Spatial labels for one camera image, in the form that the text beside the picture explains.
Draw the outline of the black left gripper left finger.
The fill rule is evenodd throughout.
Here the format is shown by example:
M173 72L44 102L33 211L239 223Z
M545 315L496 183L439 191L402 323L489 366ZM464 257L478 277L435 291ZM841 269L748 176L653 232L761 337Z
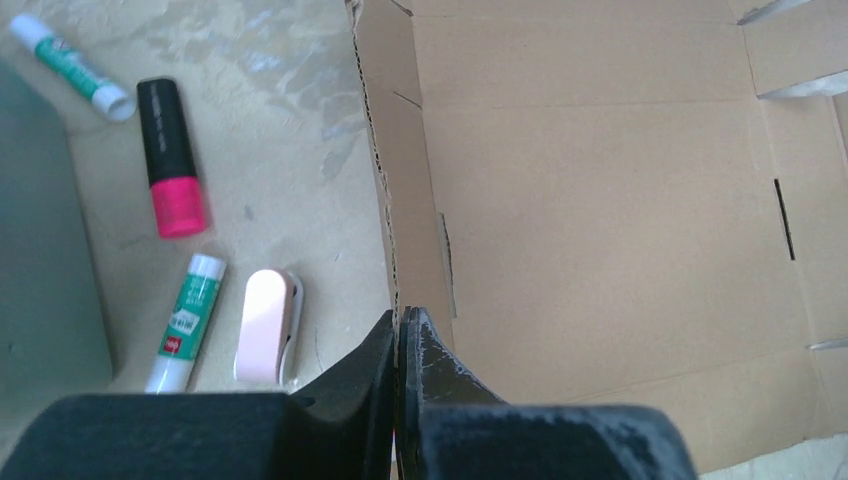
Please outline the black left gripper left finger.
M395 334L386 312L295 393L79 395L40 413L5 479L386 479Z

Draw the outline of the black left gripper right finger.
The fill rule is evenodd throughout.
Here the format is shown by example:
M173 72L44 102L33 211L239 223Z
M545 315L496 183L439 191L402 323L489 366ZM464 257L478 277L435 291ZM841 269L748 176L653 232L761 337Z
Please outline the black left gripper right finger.
M399 323L402 479L694 479L661 411L629 404L511 405L439 337L428 311Z

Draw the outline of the brown cardboard box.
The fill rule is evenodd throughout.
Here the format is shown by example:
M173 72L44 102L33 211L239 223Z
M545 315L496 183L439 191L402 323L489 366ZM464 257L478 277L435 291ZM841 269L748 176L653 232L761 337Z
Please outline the brown cardboard box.
M398 307L515 403L847 475L843 1L351 1Z

